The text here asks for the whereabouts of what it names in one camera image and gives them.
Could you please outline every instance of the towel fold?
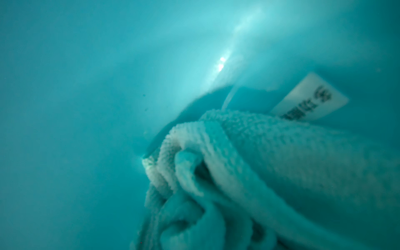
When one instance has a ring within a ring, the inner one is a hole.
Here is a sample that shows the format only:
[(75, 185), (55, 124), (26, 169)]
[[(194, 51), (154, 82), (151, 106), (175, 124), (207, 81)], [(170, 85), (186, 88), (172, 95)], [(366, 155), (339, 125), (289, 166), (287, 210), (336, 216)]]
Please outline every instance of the towel fold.
[(400, 248), (400, 154), (356, 135), (211, 110), (143, 165), (134, 249)]

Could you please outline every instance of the towel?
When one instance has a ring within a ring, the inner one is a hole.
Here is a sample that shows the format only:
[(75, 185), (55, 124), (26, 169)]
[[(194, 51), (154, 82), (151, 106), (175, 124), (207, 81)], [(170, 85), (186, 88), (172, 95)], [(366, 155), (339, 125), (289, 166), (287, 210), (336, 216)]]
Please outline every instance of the towel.
[(179, 123), (195, 122), (211, 109), (234, 109), (255, 113), (268, 113), (280, 101), (282, 93), (257, 90), (245, 86), (228, 85), (209, 92), (191, 102), (178, 117), (164, 126), (150, 141), (143, 157), (148, 158), (164, 140), (169, 131)]
[(357, 135), (211, 110), (143, 165), (133, 249), (400, 248), (400, 153)]

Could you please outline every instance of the label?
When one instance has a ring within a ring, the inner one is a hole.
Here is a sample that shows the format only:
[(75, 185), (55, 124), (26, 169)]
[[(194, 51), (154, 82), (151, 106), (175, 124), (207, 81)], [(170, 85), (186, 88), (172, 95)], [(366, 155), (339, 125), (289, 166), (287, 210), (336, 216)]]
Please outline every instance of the label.
[(317, 120), (343, 107), (349, 99), (315, 73), (309, 73), (271, 114), (287, 120)]

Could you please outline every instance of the blue background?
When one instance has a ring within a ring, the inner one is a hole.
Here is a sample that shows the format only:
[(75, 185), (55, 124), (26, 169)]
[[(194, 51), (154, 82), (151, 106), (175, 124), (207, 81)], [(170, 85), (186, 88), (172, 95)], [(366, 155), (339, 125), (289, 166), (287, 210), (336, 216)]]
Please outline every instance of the blue background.
[(399, 23), (389, 0), (3, 1), (0, 248), (128, 249), (146, 146), (223, 85), (271, 107), (314, 70), (350, 98), (317, 124), (399, 147)]

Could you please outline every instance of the terry cloth fabric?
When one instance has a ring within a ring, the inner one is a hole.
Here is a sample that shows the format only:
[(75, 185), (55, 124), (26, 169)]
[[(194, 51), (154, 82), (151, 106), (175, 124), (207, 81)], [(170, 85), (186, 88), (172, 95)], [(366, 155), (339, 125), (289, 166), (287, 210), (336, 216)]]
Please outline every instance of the terry cloth fabric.
[(133, 249), (400, 249), (400, 154), (357, 135), (211, 110), (143, 165)]

